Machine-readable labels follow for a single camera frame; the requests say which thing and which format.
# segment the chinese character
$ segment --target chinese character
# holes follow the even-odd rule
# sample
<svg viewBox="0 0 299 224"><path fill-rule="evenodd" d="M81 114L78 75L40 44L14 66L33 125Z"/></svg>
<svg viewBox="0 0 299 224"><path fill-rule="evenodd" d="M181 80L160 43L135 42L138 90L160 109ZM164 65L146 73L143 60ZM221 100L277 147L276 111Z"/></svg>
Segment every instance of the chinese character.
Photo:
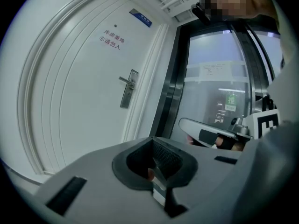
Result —
<svg viewBox="0 0 299 224"><path fill-rule="evenodd" d="M230 104L230 105L234 105L235 104L235 96L230 96L230 97L228 97L228 103Z"/></svg>

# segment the glass pane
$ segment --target glass pane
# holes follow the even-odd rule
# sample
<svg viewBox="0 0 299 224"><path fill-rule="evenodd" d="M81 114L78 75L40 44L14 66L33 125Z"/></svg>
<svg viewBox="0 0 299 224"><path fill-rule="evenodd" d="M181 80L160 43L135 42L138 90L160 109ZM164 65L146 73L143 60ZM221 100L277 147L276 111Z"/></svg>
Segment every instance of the glass pane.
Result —
<svg viewBox="0 0 299 224"><path fill-rule="evenodd" d="M228 98L232 105L226 105ZM246 64L232 33L190 39L183 94L171 139L187 143L178 122L189 118L227 129L234 117L246 117L250 104Z"/></svg>

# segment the black slot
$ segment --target black slot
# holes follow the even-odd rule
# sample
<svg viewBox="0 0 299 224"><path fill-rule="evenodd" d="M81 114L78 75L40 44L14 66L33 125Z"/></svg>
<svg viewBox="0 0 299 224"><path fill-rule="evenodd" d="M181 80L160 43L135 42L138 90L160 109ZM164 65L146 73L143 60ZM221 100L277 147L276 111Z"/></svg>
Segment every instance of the black slot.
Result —
<svg viewBox="0 0 299 224"><path fill-rule="evenodd" d="M188 185L198 164L192 155L155 137L122 151L112 163L118 180L134 190L153 190L149 168L158 169L155 176L165 187L176 188Z"/></svg>
<svg viewBox="0 0 299 224"><path fill-rule="evenodd" d="M64 215L79 191L86 183L86 179L73 177L47 204L46 206L54 212Z"/></svg>
<svg viewBox="0 0 299 224"><path fill-rule="evenodd" d="M214 158L215 160L218 160L220 162L226 162L226 163L230 163L230 164L236 164L237 163L237 159L232 159L232 158L227 158L227 157L223 157L223 156L217 156L216 158Z"/></svg>
<svg viewBox="0 0 299 224"><path fill-rule="evenodd" d="M167 189L164 211L166 211L170 217L176 217L187 210L185 206L177 203L172 189Z"/></svg>

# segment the door frame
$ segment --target door frame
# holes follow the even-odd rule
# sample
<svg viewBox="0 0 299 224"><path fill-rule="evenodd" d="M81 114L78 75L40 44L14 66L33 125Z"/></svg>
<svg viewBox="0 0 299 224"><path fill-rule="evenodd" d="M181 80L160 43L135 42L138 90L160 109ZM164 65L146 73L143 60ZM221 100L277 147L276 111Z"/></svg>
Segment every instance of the door frame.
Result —
<svg viewBox="0 0 299 224"><path fill-rule="evenodd" d="M238 32L236 35L234 25L238 25L239 27L243 28L243 34L242 32ZM266 16L259 16L251 20L214 22L208 27L204 26L197 19L183 24L177 29L175 43L166 73L166 79L161 92L154 122L150 131L150 136L164 138L170 138L171 136L171 132L177 117L180 100L183 94L184 78L188 64L190 38L212 32L220 32L223 30L234 31L234 35L236 35L236 41L238 42L240 49L244 54L244 58L247 61L247 66L249 66L250 96L253 97L250 104L249 114L255 110L254 101L256 100L256 91L254 83L264 83L265 80L267 80L267 76L264 76L264 63L254 41L251 39L247 30L250 30L254 37L256 36L254 31L271 32L279 35L274 19L268 18ZM266 54L264 48L261 47L261 49L262 52ZM271 67L270 60L266 56L265 58L270 69L271 77L274 77L272 74L273 68ZM250 61L255 62L255 69L257 67L259 68L258 75L262 76L260 81L255 80L252 72L250 72L252 70L249 64Z"/></svg>
<svg viewBox="0 0 299 224"><path fill-rule="evenodd" d="M91 1L92 0L73 0L63 7L39 34L38 38L31 47L22 69L17 95L18 126L25 153L36 174L51 174L43 167L37 152L31 125L32 88L36 72L41 58L56 32L80 8ZM144 7L144 0L131 1L140 7ZM158 27L149 52L147 53L147 57L145 58L143 70L140 72L140 77L136 84L136 92L133 93L132 101L128 110L126 126L122 135L122 142L133 140L138 134L145 104L149 96L150 87L161 55L161 50L168 32L173 27L173 24L169 22L167 18L165 18L166 14L163 15L163 11L157 10L157 8L154 6L149 6L148 3L146 5L147 10L151 10L151 15L155 17L157 21L159 21L160 26Z"/></svg>

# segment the green sign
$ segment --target green sign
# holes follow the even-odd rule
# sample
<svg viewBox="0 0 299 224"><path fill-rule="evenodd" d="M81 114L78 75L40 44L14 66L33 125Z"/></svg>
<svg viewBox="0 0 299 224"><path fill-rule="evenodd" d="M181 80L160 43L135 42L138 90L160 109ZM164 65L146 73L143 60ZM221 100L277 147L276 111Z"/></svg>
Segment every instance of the green sign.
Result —
<svg viewBox="0 0 299 224"><path fill-rule="evenodd" d="M236 108L237 108L237 96L226 95L226 102L225 102L224 109L235 112Z"/></svg>

